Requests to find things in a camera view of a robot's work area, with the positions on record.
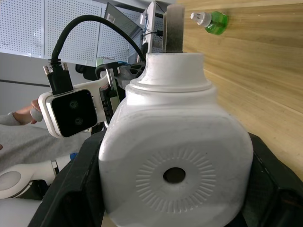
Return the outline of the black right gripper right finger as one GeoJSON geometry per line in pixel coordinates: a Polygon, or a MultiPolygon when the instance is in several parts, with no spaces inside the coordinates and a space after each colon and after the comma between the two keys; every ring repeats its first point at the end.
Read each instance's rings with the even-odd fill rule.
{"type": "Polygon", "coordinates": [[[249,227],[303,227],[303,182],[250,134],[253,162],[242,215],[249,227]]]}

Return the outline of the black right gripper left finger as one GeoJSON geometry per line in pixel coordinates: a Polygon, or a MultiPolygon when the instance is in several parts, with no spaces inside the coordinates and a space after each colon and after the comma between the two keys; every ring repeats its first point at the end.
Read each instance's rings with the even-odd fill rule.
{"type": "Polygon", "coordinates": [[[104,131],[82,144],[46,192],[29,226],[99,227],[105,212],[98,169],[98,151],[104,131]]]}

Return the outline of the bystander bare hand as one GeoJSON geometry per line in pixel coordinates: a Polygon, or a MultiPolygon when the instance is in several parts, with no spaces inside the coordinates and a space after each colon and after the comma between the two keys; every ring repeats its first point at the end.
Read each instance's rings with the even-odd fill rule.
{"type": "Polygon", "coordinates": [[[15,111],[13,116],[21,125],[35,124],[43,118],[37,99],[33,100],[31,105],[15,111]]]}

